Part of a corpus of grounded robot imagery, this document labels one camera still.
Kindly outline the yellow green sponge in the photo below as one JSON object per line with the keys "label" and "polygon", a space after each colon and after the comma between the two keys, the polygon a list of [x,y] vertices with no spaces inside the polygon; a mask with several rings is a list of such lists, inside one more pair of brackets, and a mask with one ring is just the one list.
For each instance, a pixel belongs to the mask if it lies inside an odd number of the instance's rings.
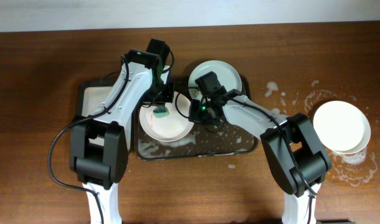
{"label": "yellow green sponge", "polygon": [[169,116],[169,109],[166,106],[157,106],[153,109],[153,116],[155,118],[164,118]]}

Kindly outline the white plate front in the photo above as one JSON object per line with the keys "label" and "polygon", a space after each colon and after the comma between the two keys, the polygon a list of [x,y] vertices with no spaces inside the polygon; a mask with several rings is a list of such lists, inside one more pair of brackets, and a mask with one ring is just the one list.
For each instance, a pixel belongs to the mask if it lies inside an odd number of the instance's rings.
{"label": "white plate front", "polygon": [[189,116],[190,100],[184,96],[179,95],[177,103],[166,103],[169,115],[163,118],[157,118],[153,114],[155,106],[150,108],[141,107],[139,113],[139,121],[143,131],[151,138],[162,142],[177,141],[187,135],[192,127],[193,122],[179,114],[176,108],[185,115]]}

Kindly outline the white plate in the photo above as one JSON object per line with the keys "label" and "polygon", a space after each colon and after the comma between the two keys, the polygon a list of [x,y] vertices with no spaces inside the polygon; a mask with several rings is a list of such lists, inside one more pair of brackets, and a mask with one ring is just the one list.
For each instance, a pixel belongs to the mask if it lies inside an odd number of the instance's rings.
{"label": "white plate", "polygon": [[318,107],[313,127],[323,145],[339,154],[360,152],[371,139],[366,115],[345,101],[328,101]]}
{"label": "white plate", "polygon": [[150,108],[141,107],[139,113],[139,121],[143,131],[151,138],[162,142],[177,141],[187,135],[192,127],[193,122],[179,114],[176,108],[185,115],[189,116],[190,100],[184,96],[179,95],[177,103],[166,103],[169,115],[163,118],[157,118],[153,114],[155,106]]}

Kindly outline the pale blue plate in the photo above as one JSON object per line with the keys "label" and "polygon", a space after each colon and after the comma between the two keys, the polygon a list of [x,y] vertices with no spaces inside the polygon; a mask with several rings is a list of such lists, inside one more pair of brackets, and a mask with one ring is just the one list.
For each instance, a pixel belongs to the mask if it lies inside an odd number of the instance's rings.
{"label": "pale blue plate", "polygon": [[200,100],[220,87],[226,91],[242,91],[242,81],[237,70],[226,62],[210,60],[198,65],[189,77],[189,94],[193,100]]}

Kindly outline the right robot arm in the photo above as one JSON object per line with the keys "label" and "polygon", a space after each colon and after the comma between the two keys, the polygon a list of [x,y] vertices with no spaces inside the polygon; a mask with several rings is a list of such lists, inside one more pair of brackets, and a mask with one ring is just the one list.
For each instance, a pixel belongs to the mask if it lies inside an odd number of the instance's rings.
{"label": "right robot arm", "polygon": [[208,72],[188,86],[193,97],[189,120],[238,126],[260,140],[271,174],[284,192],[282,223],[316,223],[317,192],[331,169],[331,160],[309,117],[273,114],[241,91],[226,88]]}

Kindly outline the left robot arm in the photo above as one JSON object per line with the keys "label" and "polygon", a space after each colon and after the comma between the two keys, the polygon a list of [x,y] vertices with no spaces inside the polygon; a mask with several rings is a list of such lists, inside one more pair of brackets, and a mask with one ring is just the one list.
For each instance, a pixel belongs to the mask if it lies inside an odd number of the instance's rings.
{"label": "left robot arm", "polygon": [[92,223],[121,223],[118,183],[128,164],[132,114],[138,105],[163,106],[173,101],[166,60],[171,50],[151,39],[147,49],[121,56],[121,71],[107,97],[70,129],[70,170],[86,192]]}

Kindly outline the dark brown serving tray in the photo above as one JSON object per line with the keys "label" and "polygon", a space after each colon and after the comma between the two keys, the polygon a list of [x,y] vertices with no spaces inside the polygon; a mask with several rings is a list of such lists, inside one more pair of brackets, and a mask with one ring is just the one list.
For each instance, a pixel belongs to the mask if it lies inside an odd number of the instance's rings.
{"label": "dark brown serving tray", "polygon": [[[176,93],[182,91],[190,101],[187,78],[173,80]],[[173,159],[180,157],[226,156],[243,154],[257,147],[258,139],[238,126],[222,121],[218,126],[195,124],[185,137],[162,142],[149,137],[141,127],[139,108],[135,116],[133,150],[143,160]]]}

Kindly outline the black soapy water tray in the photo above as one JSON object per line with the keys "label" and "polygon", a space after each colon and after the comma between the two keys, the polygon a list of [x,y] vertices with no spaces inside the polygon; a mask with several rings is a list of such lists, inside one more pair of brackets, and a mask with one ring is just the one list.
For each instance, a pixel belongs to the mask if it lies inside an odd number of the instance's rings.
{"label": "black soapy water tray", "polygon": [[[113,86],[112,82],[101,85],[99,81],[83,82],[79,85],[76,104],[75,115],[87,116],[93,111],[102,101],[108,96]],[[125,125],[126,146],[125,149],[130,152],[133,149],[133,116],[131,115],[127,124]]]}

